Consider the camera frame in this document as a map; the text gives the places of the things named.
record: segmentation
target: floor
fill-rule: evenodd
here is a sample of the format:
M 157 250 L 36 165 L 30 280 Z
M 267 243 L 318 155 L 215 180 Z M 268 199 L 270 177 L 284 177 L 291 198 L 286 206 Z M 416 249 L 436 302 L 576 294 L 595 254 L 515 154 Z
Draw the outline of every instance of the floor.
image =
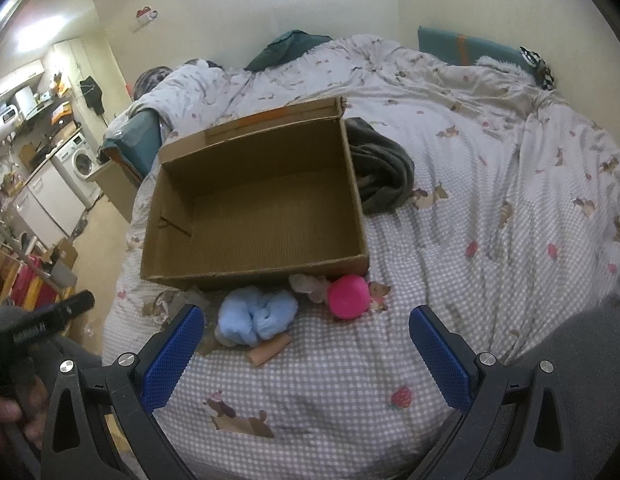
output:
M 103 196 L 88 214 L 85 231 L 74 240 L 78 259 L 72 269 L 77 290 L 94 294 L 94 308 L 72 323 L 70 338 L 84 348 L 100 354 L 103 323 L 114 301 L 116 280 L 125 256 L 128 223 Z

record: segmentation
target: metal screw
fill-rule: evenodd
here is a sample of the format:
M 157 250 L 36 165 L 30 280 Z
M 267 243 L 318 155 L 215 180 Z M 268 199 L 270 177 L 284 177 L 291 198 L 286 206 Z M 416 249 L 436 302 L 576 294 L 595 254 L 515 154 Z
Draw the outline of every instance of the metal screw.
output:
M 133 362 L 134 362 L 134 354 L 123 354 L 118 359 L 118 363 L 121 366 L 129 366 Z
M 549 361 L 541 361 L 539 363 L 539 367 L 541 368 L 541 370 L 543 370 L 546 374 L 551 374 L 554 371 L 554 365 L 552 365 L 551 362 Z
M 492 366 L 497 362 L 497 358 L 490 352 L 484 352 L 479 355 L 479 361 L 481 361 L 486 366 Z
M 72 368 L 74 368 L 74 361 L 63 361 L 59 368 L 64 374 L 66 374 L 67 372 L 71 372 Z

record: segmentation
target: red object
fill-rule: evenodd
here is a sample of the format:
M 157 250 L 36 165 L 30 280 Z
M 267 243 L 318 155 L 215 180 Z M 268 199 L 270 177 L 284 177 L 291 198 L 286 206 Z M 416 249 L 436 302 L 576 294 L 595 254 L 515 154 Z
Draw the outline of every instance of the red object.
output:
M 412 403 L 412 392 L 408 386 L 402 386 L 390 397 L 393 406 L 401 408 L 409 408 Z
M 466 258 L 472 258 L 476 254 L 478 248 L 479 244 L 476 240 L 470 242 L 470 245 L 468 245 L 468 248 L 466 249 Z
M 56 303 L 56 292 L 47 283 L 41 285 L 41 290 L 38 292 L 38 298 L 36 298 L 36 305 L 34 309 L 49 306 Z
M 370 290 L 361 276 L 347 274 L 328 288 L 328 307 L 339 319 L 356 319 L 370 307 Z
M 150 7 L 143 7 L 142 9 L 139 9 L 136 11 L 136 17 L 137 18 L 141 18 L 142 15 L 144 15 L 146 12 L 150 12 L 152 9 Z
M 559 256 L 559 250 L 556 248 L 554 244 L 548 244 L 548 256 L 550 256 L 553 260 L 556 260 Z
M 41 258 L 38 256 L 30 256 L 29 259 L 35 267 L 39 269 L 41 268 Z M 26 300 L 27 291 L 29 290 L 30 284 L 35 277 L 36 274 L 28 266 L 24 265 L 19 269 L 16 280 L 14 280 L 14 285 L 12 286 L 12 291 L 10 292 L 10 298 L 12 298 L 15 305 L 23 306 Z M 55 301 L 56 292 L 51 286 L 47 285 L 47 283 L 43 283 L 38 297 L 36 298 L 34 308 L 48 306 L 55 303 Z
M 35 267 L 41 267 L 41 258 L 30 256 L 29 259 Z M 12 291 L 10 292 L 10 298 L 12 298 L 15 305 L 23 306 L 23 303 L 26 300 L 27 289 L 35 276 L 36 274 L 34 271 L 26 265 L 21 266 L 18 270 L 16 280 L 14 280 L 14 285 L 12 285 Z

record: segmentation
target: teal pillow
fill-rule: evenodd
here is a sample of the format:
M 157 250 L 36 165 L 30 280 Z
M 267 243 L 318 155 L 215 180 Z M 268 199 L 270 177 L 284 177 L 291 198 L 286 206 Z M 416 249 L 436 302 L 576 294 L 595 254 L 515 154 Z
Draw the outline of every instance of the teal pillow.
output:
M 127 121 L 121 131 L 108 137 L 102 149 L 116 149 L 123 162 L 132 166 L 144 179 L 150 173 L 160 147 L 159 115 L 154 110 L 142 110 Z
M 490 56 L 498 61 L 513 63 L 536 76 L 536 70 L 521 56 L 518 48 L 440 28 L 419 27 L 417 34 L 419 50 L 437 56 L 445 63 L 469 66 L 481 56 Z

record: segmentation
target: pink ball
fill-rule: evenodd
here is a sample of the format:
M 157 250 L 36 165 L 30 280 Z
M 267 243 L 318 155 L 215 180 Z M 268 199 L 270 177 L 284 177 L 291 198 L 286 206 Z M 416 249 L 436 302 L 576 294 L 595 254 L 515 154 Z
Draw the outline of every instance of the pink ball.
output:
M 339 319 L 355 319 L 370 307 L 370 291 L 361 276 L 347 274 L 328 288 L 328 307 Z

